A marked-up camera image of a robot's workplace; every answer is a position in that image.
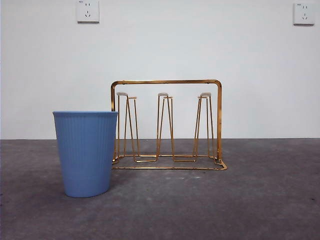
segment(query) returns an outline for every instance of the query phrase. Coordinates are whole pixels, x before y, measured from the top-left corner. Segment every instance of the blue plastic cup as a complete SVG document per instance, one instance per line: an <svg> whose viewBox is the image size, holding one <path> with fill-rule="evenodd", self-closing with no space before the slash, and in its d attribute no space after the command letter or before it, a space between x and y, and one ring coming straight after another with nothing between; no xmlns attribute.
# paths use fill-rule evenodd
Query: blue plastic cup
<svg viewBox="0 0 320 240"><path fill-rule="evenodd" d="M87 198L109 189L116 111L54 111L64 192Z"/></svg>

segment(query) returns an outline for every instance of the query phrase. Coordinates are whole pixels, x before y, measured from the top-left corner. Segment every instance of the ribbed cup surface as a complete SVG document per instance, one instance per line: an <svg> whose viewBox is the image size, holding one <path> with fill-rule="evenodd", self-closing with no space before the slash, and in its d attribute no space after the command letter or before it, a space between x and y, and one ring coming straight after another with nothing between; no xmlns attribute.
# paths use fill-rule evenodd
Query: ribbed cup surface
<svg viewBox="0 0 320 240"><path fill-rule="evenodd" d="M53 112L64 191L92 197L109 188L117 112Z"/></svg>

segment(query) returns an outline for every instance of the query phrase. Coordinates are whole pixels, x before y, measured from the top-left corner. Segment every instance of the metal wire frame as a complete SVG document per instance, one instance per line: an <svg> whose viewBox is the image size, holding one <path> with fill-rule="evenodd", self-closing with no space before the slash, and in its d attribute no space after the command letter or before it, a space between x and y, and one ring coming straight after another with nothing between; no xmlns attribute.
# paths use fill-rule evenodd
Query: metal wire frame
<svg viewBox="0 0 320 240"><path fill-rule="evenodd" d="M210 155L209 158L214 160L214 164L221 166L216 167L162 167L162 166L124 166L112 169L167 169L167 170L226 170L228 167L222 160L222 84L215 79L202 79L202 80L121 80L115 81L111 84L111 111L115 111L115 88L117 85L149 85L149 84L215 84L217 86L217 123L216 123L216 156ZM117 157L113 155L113 163L117 164L119 159L123 156ZM192 155L159 155L160 157L185 157L193 158ZM156 158L157 154L140 154L139 157L152 157ZM207 155L197 155L197 157L208 157Z"/></svg>
<svg viewBox="0 0 320 240"><path fill-rule="evenodd" d="M129 126L130 126L130 136L131 136L131 146L132 146L132 152L133 152L133 159L136 162L136 156L140 155L140 144L139 144L139 136L138 136L138 120L137 120L137 107L136 107L136 99L137 97L129 97L125 96L125 120L124 120L124 146L123 146L123 155L120 155L120 95L118 95L118 123L117 123L117 141L114 143L114 154L113 158L119 160L120 158L123 158L126 156L126 143L127 143L127 119L129 117ZM136 143L137 143L137 154L135 151L135 142L134 142L134 136L133 136L133 128L132 128L132 121L131 121L131 112L130 112L130 100L133 100L134 102L134 115L135 115L135 130L136 130Z"/></svg>
<svg viewBox="0 0 320 240"><path fill-rule="evenodd" d="M175 160L173 98L172 98L172 96L164 96L162 98L161 121L160 121L160 129L159 129L160 97L161 96L158 95L157 123L156 123L156 159L155 160L157 161L160 156L161 135L162 135L162 125L163 125L163 120L164 120L165 100L167 101L167 108L168 108L172 159Z"/></svg>
<svg viewBox="0 0 320 240"><path fill-rule="evenodd" d="M211 141L212 141L212 156L214 156L214 125L213 125L213 117L212 117L212 103L211 103L211 95L207 96L199 96L198 97L198 108L196 113L196 121L195 121L195 130L194 130L194 141L193 141L193 151L192 155L195 157L195 161L198 158L198 146L199 146L199 132L200 132L200 117L201 117L201 103L202 99L206 100L206 139L207 139L207 151L208 158L210 155L210 139L209 139L209 108L208 108L208 99L210 103L210 123L211 123Z"/></svg>

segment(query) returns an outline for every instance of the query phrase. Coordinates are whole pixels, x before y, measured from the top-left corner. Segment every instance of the electrical outlet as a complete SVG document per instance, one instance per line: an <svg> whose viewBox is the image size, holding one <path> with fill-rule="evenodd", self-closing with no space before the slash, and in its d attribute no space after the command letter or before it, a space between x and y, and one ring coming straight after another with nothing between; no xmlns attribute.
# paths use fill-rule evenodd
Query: electrical outlet
<svg viewBox="0 0 320 240"><path fill-rule="evenodd" d="M313 3L295 3L293 12L294 25L314 25L315 11Z"/></svg>
<svg viewBox="0 0 320 240"><path fill-rule="evenodd" d="M76 18L78 23L99 23L99 0L78 0Z"/></svg>

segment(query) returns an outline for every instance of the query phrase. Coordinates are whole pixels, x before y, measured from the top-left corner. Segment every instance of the white wall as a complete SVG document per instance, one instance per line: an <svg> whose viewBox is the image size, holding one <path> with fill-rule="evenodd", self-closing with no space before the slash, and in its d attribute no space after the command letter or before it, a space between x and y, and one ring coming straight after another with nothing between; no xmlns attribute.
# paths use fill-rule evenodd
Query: white wall
<svg viewBox="0 0 320 240"><path fill-rule="evenodd" d="M77 24L76 0L1 4L2 139L54 139L53 110L109 110L128 79L220 80L224 138L320 137L318 0L312 27L292 25L291 0L100 0L100 24ZM192 136L207 86L125 87L141 138L155 137L162 90L175 136Z"/></svg>

